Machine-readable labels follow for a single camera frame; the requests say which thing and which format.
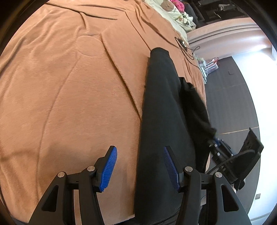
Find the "black t-shirt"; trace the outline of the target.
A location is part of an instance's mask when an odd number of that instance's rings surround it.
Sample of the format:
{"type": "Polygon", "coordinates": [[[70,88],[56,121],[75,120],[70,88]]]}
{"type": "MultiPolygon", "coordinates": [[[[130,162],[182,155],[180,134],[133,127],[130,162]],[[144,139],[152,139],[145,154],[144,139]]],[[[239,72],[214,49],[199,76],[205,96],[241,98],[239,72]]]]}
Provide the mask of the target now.
{"type": "Polygon", "coordinates": [[[165,224],[175,216],[181,195],[172,187],[163,159],[172,148],[182,167],[203,173],[208,161],[211,127],[196,88],[179,77],[169,52],[151,51],[144,92],[134,211],[140,224],[165,224]]]}

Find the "white bedside shelf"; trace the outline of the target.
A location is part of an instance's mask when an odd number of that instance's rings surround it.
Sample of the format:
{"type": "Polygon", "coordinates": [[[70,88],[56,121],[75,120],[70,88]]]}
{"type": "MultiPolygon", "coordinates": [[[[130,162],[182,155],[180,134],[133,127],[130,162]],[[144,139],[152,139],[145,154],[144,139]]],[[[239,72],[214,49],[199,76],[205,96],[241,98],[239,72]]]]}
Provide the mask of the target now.
{"type": "Polygon", "coordinates": [[[217,64],[219,58],[215,57],[209,61],[206,61],[203,58],[199,58],[199,57],[197,57],[196,59],[198,63],[198,68],[201,70],[201,73],[202,73],[204,84],[206,84],[208,75],[219,68],[217,64]]]}

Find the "pink curtain right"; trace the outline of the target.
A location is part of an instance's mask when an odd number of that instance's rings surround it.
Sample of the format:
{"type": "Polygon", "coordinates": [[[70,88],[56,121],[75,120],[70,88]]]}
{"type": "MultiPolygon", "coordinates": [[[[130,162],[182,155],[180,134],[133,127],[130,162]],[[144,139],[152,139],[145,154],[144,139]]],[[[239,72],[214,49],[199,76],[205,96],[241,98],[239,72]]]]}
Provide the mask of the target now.
{"type": "Polygon", "coordinates": [[[191,49],[205,60],[223,59],[241,53],[271,49],[272,44],[250,17],[211,23],[187,33],[191,49]]]}

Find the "small black device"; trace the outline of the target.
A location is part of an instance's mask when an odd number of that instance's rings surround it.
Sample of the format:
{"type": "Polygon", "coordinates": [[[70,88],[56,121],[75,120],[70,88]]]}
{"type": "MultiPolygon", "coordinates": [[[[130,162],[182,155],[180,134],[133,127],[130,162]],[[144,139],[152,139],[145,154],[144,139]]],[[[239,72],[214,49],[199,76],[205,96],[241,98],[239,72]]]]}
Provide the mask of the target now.
{"type": "Polygon", "coordinates": [[[179,44],[182,46],[182,48],[186,51],[188,50],[187,46],[185,45],[185,42],[182,41],[181,39],[178,40],[179,44]]]}

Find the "brown bed blanket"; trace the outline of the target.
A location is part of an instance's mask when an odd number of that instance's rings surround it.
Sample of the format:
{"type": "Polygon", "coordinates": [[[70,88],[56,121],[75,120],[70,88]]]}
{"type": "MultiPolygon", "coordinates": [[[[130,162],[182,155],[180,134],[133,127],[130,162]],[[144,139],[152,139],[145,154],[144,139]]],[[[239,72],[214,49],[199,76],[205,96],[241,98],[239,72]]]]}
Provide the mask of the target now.
{"type": "Polygon", "coordinates": [[[104,222],[133,217],[146,68],[156,47],[177,73],[205,88],[182,55],[179,32],[144,1],[48,1],[1,55],[1,190],[28,222],[58,174],[78,173],[117,147],[104,222]]]}

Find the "bear print pillow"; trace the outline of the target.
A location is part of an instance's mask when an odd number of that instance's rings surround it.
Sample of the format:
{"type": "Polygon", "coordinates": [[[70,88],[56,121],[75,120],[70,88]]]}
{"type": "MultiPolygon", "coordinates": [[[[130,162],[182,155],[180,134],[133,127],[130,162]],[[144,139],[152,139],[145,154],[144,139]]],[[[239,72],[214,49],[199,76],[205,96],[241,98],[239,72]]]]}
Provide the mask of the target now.
{"type": "Polygon", "coordinates": [[[193,17],[187,14],[185,11],[183,13],[173,5],[169,0],[155,1],[160,4],[162,9],[169,13],[169,15],[185,30],[185,32],[190,32],[196,29],[196,25],[193,22],[193,17]]]}

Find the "dark grey cushion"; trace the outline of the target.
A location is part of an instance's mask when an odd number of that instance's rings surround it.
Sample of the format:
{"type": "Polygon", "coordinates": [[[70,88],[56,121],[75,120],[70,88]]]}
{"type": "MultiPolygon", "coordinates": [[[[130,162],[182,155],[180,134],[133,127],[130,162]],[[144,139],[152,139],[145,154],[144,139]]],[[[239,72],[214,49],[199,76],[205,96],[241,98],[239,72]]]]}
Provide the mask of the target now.
{"type": "Polygon", "coordinates": [[[198,17],[196,16],[193,8],[187,2],[183,2],[183,4],[185,6],[185,12],[193,17],[193,22],[195,23],[196,27],[198,28],[199,27],[199,21],[198,21],[198,17]]]}

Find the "pink crumpled garment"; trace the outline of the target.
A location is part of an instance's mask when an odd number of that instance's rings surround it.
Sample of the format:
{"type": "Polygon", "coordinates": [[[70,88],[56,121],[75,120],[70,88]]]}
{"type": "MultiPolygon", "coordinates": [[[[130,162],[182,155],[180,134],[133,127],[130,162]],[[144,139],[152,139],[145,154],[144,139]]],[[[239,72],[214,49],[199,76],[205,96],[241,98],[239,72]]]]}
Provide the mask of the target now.
{"type": "Polygon", "coordinates": [[[180,0],[170,0],[173,5],[179,10],[179,12],[183,13],[185,11],[185,6],[180,0]]]}

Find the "cream white duvet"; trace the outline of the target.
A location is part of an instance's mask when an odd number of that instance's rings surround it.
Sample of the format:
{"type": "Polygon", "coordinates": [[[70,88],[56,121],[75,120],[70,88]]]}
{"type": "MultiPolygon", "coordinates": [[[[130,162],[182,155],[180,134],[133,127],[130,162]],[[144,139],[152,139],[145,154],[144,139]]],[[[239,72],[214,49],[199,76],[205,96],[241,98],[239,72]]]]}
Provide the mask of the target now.
{"type": "Polygon", "coordinates": [[[150,7],[152,7],[156,12],[158,12],[164,19],[166,19],[172,27],[180,34],[181,38],[188,42],[187,40],[187,34],[185,30],[178,25],[178,23],[169,15],[168,12],[166,12],[159,3],[155,1],[143,1],[144,3],[148,4],[150,7]]]}

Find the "wall socket plate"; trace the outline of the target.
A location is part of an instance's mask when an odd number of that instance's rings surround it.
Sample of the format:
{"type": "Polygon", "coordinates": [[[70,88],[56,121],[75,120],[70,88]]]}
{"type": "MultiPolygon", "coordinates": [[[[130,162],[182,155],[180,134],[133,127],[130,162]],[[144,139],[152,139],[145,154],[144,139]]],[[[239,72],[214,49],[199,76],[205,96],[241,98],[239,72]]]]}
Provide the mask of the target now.
{"type": "Polygon", "coordinates": [[[255,200],[260,199],[261,194],[256,194],[255,200]]]}

